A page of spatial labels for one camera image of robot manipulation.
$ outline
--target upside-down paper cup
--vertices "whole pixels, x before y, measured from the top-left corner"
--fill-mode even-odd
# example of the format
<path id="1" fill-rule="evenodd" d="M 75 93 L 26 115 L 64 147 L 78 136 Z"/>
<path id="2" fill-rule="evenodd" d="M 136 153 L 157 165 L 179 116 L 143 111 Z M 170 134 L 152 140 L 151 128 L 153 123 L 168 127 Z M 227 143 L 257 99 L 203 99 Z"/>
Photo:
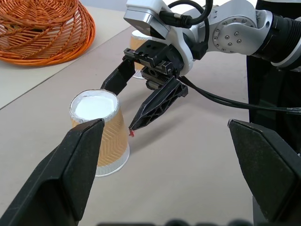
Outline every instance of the upside-down paper cup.
<path id="1" fill-rule="evenodd" d="M 115 94 L 104 89 L 84 91 L 72 100 L 70 116 L 72 127 L 90 120 L 104 119 L 96 177 L 110 175 L 126 164 L 130 154 L 128 135 Z"/>
<path id="2" fill-rule="evenodd" d="M 130 49 L 137 50 L 143 43 L 147 40 L 150 40 L 151 37 L 145 34 L 142 34 L 140 31 L 136 30 L 132 32 Z M 141 70 L 144 68 L 143 65 L 135 62 L 136 73 L 133 75 L 134 78 L 144 79 L 141 75 Z"/>

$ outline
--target black cable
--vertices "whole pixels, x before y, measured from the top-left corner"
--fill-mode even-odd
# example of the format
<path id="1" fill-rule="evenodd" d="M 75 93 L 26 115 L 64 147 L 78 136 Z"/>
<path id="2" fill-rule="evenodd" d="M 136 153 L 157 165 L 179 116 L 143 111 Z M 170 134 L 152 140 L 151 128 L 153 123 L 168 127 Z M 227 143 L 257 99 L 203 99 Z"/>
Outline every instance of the black cable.
<path id="1" fill-rule="evenodd" d="M 273 112 L 280 112 L 280 113 L 288 113 L 288 114 L 301 114 L 301 108 L 286 108 L 286 107 L 264 107 L 259 105 L 252 105 L 247 103 L 242 103 L 235 100 L 230 100 L 224 97 L 217 96 L 215 94 L 209 93 L 197 86 L 195 86 L 191 81 L 189 81 L 185 76 L 179 77 L 179 81 L 184 83 L 185 85 L 193 88 L 196 90 L 199 94 L 203 95 L 204 97 L 230 107 L 235 108 L 242 108 L 242 109 L 248 109 L 248 110 L 260 110 L 260 111 L 273 111 Z"/>
<path id="2" fill-rule="evenodd" d="M 172 7 L 175 7 L 178 5 L 183 5 L 183 4 L 193 6 L 201 13 L 201 15 L 199 17 L 189 20 L 189 23 L 191 25 L 196 25 L 196 24 L 203 22 L 205 19 L 208 18 L 209 14 L 211 13 L 212 7 L 213 7 L 213 0 L 206 0 L 205 10 L 198 3 L 191 1 L 191 0 L 178 0 L 178 1 L 170 3 L 168 5 L 168 7 L 172 8 Z"/>

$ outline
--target orange wicker basket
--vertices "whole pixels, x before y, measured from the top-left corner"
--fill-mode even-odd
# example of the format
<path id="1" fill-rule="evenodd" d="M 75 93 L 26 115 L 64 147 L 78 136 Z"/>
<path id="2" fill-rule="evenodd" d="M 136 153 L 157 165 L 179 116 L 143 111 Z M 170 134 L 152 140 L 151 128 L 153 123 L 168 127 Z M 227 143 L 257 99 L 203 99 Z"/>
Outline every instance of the orange wicker basket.
<path id="1" fill-rule="evenodd" d="M 79 0 L 0 0 L 0 60 L 52 65 L 73 60 L 95 38 Z"/>

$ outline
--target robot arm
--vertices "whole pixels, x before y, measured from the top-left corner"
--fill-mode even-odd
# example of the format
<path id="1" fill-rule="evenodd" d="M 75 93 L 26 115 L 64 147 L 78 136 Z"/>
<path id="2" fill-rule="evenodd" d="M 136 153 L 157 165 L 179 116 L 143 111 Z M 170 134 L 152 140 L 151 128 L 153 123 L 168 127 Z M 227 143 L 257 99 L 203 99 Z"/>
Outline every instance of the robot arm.
<path id="1" fill-rule="evenodd" d="M 131 130 L 148 125 L 178 97 L 188 94 L 186 85 L 179 80 L 206 52 L 255 56 L 281 70 L 293 70 L 301 65 L 300 21 L 255 10 L 246 0 L 231 0 L 213 8 L 207 26 L 206 20 L 190 23 L 200 16 L 199 11 L 195 8 L 179 15 L 163 0 L 128 0 L 124 19 L 152 40 L 137 50 L 127 48 L 124 62 L 102 88 L 120 93 L 135 72 L 133 62 L 145 66 L 142 75 L 147 88 L 154 92 L 141 105 L 129 127 Z"/>

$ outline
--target white table surface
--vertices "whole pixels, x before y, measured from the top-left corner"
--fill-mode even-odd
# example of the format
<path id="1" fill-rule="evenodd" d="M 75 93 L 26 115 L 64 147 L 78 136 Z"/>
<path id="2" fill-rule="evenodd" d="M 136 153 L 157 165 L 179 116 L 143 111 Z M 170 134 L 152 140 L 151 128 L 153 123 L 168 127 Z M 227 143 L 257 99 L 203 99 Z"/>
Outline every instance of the white table surface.
<path id="1" fill-rule="evenodd" d="M 132 30 L 113 37 L 0 110 L 0 215 L 71 128 L 72 98 L 99 88 L 120 64 Z M 195 62 L 188 77 L 207 91 L 247 101 L 245 56 L 208 53 Z M 150 93 L 145 81 L 130 80 L 119 95 L 126 125 Z M 248 121 L 248 112 L 213 103 L 190 89 L 163 116 L 129 138 L 131 155 L 124 168 L 95 179 L 79 225 L 162 225 L 171 218 L 190 224 L 225 225 L 234 218 L 252 221 L 252 194 L 227 128 L 231 118 Z"/>
<path id="2" fill-rule="evenodd" d="M 124 12 L 87 7 L 96 25 L 96 37 L 87 52 L 92 51 L 130 25 L 123 19 Z M 77 59 L 46 67 L 26 67 L 0 61 L 0 109 L 38 86 Z"/>

